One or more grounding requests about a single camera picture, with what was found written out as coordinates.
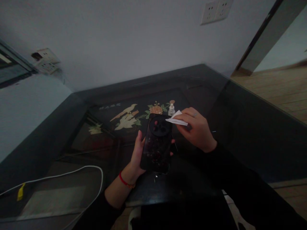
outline small spray bottle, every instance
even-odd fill
[[[170,104],[169,106],[169,116],[173,116],[175,114],[175,107],[174,104]]]

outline hand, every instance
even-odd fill
[[[135,145],[131,160],[129,164],[122,171],[122,178],[128,184],[135,184],[138,177],[143,173],[145,173],[146,171],[144,169],[141,169],[140,167],[144,144],[145,144],[145,138],[142,141],[142,132],[139,130],[138,136],[135,139]]]
[[[208,122],[196,109],[190,107],[181,111],[174,119],[184,120],[192,127],[188,131],[182,125],[176,125],[179,132],[193,145],[200,148],[205,153],[213,151],[217,146],[217,141],[213,138]]]

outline red string bracelet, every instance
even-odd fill
[[[135,184],[130,185],[128,184],[126,181],[124,181],[124,179],[122,178],[122,171],[119,173],[119,179],[123,182],[124,185],[126,185],[128,188],[134,188]]]

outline white cable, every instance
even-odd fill
[[[78,219],[90,206],[91,206],[91,204],[97,199],[97,197],[99,196],[99,194],[100,194],[100,192],[101,192],[101,189],[102,189],[102,182],[103,182],[103,171],[102,171],[102,169],[100,168],[100,167],[98,167],[98,166],[95,166],[95,165],[87,165],[87,166],[83,166],[82,168],[79,168],[79,169],[77,169],[77,170],[74,170],[74,171],[72,171],[72,172],[67,172],[67,173],[64,173],[64,174],[60,174],[60,175],[56,175],[56,176],[50,176],[50,177],[44,177],[44,178],[40,178],[40,179],[37,179],[37,180],[30,180],[30,181],[27,181],[27,182],[24,182],[24,183],[32,183],[32,182],[36,182],[36,181],[40,181],[40,180],[45,180],[45,179],[50,179],[50,178],[55,178],[55,177],[61,177],[61,176],[65,176],[65,175],[68,175],[68,174],[71,174],[71,173],[75,173],[75,172],[77,172],[77,171],[80,171],[80,170],[82,170],[82,169],[84,169],[84,168],[98,168],[99,170],[100,170],[100,172],[101,172],[101,184],[100,184],[100,189],[99,189],[99,192],[98,192],[98,194],[97,194],[97,196],[95,197],[95,199],[78,215],[78,216],[76,216],[68,225],[66,225],[64,228],[63,228],[63,230],[64,229],[66,229],[67,227],[69,227],[76,219]],[[1,193],[0,194],[0,196],[2,196],[3,194],[5,194],[5,193],[7,193],[7,192],[9,192],[9,191],[11,191],[12,189],[14,189],[14,188],[18,188],[18,187],[20,187],[20,186],[22,186],[24,183],[21,183],[20,185],[17,185],[17,186],[15,186],[15,187],[12,187],[12,188],[10,188],[9,190],[6,190],[5,192],[3,192],[3,193]]]

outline black shirt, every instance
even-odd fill
[[[256,229],[284,226],[307,229],[307,221],[265,183],[260,176],[241,164],[221,144],[210,153],[199,151],[201,170],[233,199],[242,217]],[[122,214],[107,201],[104,192],[84,212],[73,229],[110,229]]]

